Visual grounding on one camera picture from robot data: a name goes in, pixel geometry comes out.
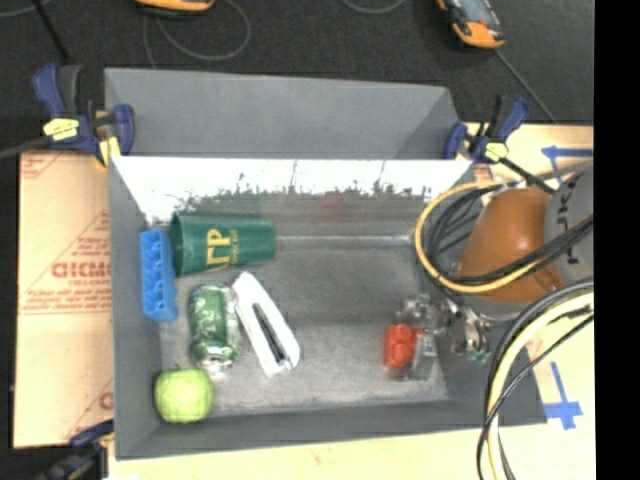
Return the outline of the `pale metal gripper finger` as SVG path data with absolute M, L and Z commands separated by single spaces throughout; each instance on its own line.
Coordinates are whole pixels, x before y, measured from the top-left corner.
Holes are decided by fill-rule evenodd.
M 436 362 L 436 342 L 429 332 L 420 334 L 415 343 L 411 362 L 411 378 L 426 381 L 431 376 Z
M 432 326 L 435 323 L 439 305 L 429 294 L 406 297 L 396 312 L 396 322 L 409 326 Z

